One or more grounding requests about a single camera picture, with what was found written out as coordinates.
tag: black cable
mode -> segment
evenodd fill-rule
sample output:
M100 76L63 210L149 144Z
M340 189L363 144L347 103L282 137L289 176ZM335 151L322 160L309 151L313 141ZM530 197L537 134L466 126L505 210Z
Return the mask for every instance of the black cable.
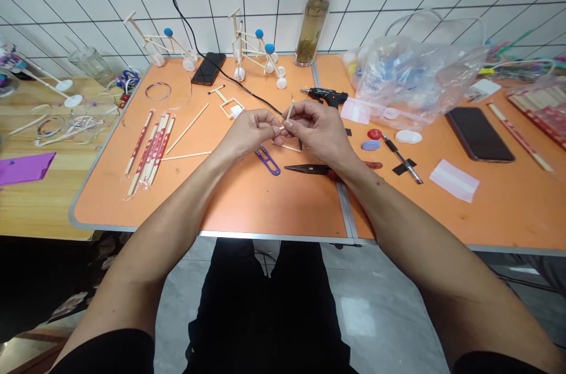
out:
M196 45L196 37L195 37L195 32L193 31L193 28L190 26L189 22L187 21L187 19L185 18L185 16L183 15L183 13L181 13L181 10L179 9L179 6L177 5L177 0L173 0L173 5L175 6L175 9L177 10L177 12L179 13L179 15L181 16L181 19L184 20L185 23L187 23L187 26L190 29L190 33L193 35L193 41L195 42L195 49L197 54L199 54L199 56L201 56L202 58L204 58L205 60L207 60L209 63L211 63L214 67L216 67L220 73L222 73L227 79L230 79L232 82L234 82L236 85L238 85L241 89L243 89L244 91L246 91L248 94L250 94L252 97L257 98L259 101L267 104L267 106L269 106L270 108L272 108L273 110L275 110L275 112L278 115L281 115L282 113L277 110L273 105L271 105L269 102L265 101L263 98L257 96L256 94L254 94L253 92L251 92L249 89L247 89L244 85L242 85L239 81L235 80L234 78L232 78L231 76L228 76L226 73L224 73L224 71L220 68L220 66L218 66L216 63L214 63L214 61L212 61L210 58L206 58L206 56L204 54L202 54L202 52L199 51L199 47Z
M503 275L498 273L496 270L494 270L492 267L488 266L488 268L490 270L493 271L493 273L502 281L507 281L509 283L515 283L515 284L520 284L522 286L527 286L527 287L531 287L531 288L537 288L539 290L544 290L544 291L550 291L552 293L558 293L556 290L554 290L551 287L547 287L547 286L543 286L541 284L535 284L535 283L531 283L530 281L525 281L525 280L518 280L516 278L512 278L512 277L508 277L507 275Z

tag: plastic bag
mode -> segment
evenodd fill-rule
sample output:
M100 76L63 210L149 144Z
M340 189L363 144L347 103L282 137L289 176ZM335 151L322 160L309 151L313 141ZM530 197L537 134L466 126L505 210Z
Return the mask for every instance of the plastic bag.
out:
M463 99L489 47L425 44L381 37L341 54L356 98L372 120L397 129L422 130Z

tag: black smartphone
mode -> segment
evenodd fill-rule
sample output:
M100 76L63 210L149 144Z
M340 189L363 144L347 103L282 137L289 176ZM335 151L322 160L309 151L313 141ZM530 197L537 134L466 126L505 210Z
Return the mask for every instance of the black smartphone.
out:
M197 85L211 86L218 76L219 67L222 67L224 60L226 60L226 54L206 53L206 58L190 81Z
M446 118L472 160L495 163L515 160L481 109L456 107Z

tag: person's leg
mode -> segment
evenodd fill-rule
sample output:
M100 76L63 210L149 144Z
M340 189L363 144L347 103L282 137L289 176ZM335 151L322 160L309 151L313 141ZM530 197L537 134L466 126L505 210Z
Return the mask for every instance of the person's leg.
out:
M320 244L281 242L270 289L277 310L274 325L279 348L304 366L325 366L331 369L328 372L347 370L350 348L341 341Z
M261 321L256 313L265 307L266 282L252 240L216 240L198 315L189 323L188 369L238 365L241 336L252 336Z

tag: purple clip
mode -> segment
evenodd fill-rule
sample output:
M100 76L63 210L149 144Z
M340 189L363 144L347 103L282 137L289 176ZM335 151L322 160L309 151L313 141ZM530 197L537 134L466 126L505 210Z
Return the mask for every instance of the purple clip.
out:
M279 175L281 173L281 169L279 168L279 166L277 166L277 164L275 163L275 161L271 158L271 156L269 155L269 153L267 152L267 150L265 149L265 147L263 146L259 146L259 148L255 151L255 153L258 155L258 157L260 158L260 160L264 163L264 165L269 169L269 171L271 172L272 175ZM273 165L275 166L275 170L271 169L271 167L269 166L268 162L273 163Z

